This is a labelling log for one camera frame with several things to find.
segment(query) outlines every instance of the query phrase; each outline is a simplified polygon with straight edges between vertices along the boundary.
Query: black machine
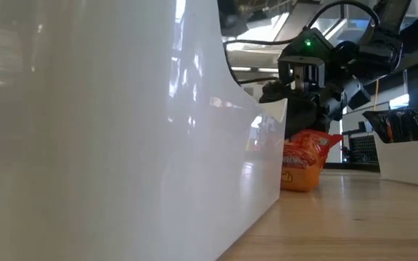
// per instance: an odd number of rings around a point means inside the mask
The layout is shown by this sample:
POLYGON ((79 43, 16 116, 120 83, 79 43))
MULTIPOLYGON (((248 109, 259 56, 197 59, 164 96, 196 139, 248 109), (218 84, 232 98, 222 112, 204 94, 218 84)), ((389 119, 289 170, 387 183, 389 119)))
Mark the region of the black machine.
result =
POLYGON ((343 109, 356 109, 370 96, 364 86, 392 73, 401 61, 399 33, 411 0, 380 0, 374 9, 357 1, 336 1, 323 7, 291 40, 251 44, 288 44, 278 58, 279 79, 263 87, 261 103, 288 98, 286 137, 303 129, 328 132, 332 120, 341 120, 343 109), (334 47, 312 28, 331 7, 350 4, 363 9, 372 21, 358 42, 344 41, 334 47))

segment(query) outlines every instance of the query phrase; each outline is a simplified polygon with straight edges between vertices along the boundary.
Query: white glossy panel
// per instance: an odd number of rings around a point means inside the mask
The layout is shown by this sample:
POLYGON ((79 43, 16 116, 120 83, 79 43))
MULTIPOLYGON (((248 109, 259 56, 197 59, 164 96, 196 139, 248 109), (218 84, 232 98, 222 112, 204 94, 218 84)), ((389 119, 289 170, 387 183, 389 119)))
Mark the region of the white glossy panel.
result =
POLYGON ((214 260, 278 199, 283 133, 216 0, 0 0, 0 261, 214 260))

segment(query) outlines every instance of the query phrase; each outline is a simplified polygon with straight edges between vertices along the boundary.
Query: white bin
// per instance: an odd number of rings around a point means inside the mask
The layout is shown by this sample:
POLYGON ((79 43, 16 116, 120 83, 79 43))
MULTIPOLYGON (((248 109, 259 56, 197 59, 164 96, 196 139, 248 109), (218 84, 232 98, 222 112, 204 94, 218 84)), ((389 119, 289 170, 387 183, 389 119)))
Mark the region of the white bin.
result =
POLYGON ((382 179, 418 185, 418 141, 385 144, 374 136, 382 179))

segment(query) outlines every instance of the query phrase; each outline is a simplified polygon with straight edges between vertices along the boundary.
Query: snack bag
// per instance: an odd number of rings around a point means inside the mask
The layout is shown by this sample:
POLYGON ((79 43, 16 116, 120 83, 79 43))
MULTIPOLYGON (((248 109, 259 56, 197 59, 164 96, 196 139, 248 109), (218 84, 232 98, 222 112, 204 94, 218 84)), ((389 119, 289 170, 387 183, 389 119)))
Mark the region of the snack bag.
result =
POLYGON ((363 116, 386 144, 418 141, 418 109, 365 112, 363 116))
POLYGON ((320 172, 330 149, 342 139, 341 135, 303 130, 291 141, 285 141, 282 189, 308 192, 318 186, 320 172))

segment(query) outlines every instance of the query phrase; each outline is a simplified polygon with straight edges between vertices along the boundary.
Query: wooden floor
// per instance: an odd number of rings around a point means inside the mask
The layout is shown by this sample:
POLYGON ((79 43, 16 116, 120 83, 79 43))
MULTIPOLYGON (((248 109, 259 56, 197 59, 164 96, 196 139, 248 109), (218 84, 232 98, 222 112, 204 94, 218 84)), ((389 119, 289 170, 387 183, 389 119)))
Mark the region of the wooden floor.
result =
POLYGON ((283 191, 222 260, 418 261, 418 186, 324 175, 312 193, 283 191))

